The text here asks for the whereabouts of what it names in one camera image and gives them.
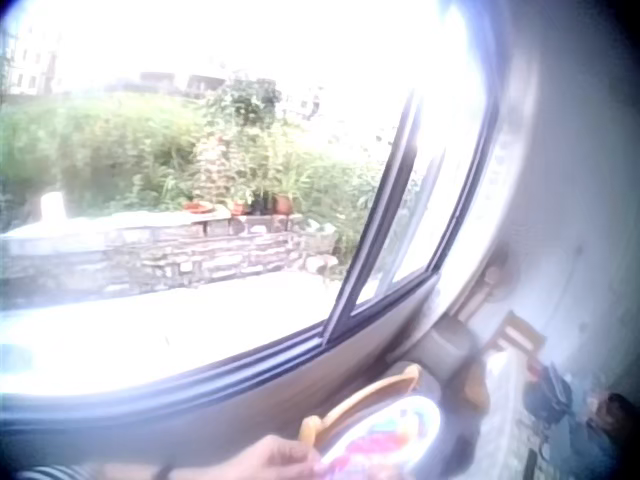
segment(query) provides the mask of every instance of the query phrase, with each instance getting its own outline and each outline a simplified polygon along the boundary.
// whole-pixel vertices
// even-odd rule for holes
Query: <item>hand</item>
[[[322,478],[326,467],[313,448],[269,435],[208,473],[206,480],[307,480]]]

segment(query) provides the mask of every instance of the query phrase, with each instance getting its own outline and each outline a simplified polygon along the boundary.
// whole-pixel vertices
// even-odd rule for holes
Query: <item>white object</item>
[[[44,223],[64,222],[67,211],[64,208],[62,192],[45,193],[40,198],[40,214]]]
[[[460,320],[444,317],[416,344],[408,359],[417,361],[446,382],[473,352],[473,334]]]

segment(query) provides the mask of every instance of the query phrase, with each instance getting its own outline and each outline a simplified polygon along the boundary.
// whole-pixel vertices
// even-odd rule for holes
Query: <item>wall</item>
[[[335,233],[301,215],[232,217],[61,235],[2,237],[2,308],[139,295],[302,266]]]
[[[602,12],[537,7],[538,115],[499,238],[513,281],[471,327],[486,339],[513,309],[548,337],[544,360],[619,384],[640,337],[638,70]]]

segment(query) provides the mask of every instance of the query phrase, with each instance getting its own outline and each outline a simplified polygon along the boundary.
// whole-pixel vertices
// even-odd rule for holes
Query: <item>window glass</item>
[[[423,3],[15,7],[16,48],[51,55],[0,97],[1,389],[124,388],[323,321]]]
[[[417,156],[391,231],[358,302],[384,295],[424,269],[445,232],[469,171],[486,107],[464,19],[451,8],[423,78]]]

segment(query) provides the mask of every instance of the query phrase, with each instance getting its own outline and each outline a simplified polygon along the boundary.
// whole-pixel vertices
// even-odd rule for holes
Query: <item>terracotta pot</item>
[[[293,213],[293,202],[291,201],[289,195],[274,195],[273,211],[278,215],[291,215]]]
[[[209,213],[213,211],[213,203],[205,201],[187,202],[184,209],[190,213]]]
[[[240,217],[242,215],[246,215],[249,213],[249,205],[245,202],[233,202],[233,206],[231,207],[231,215],[235,217]]]

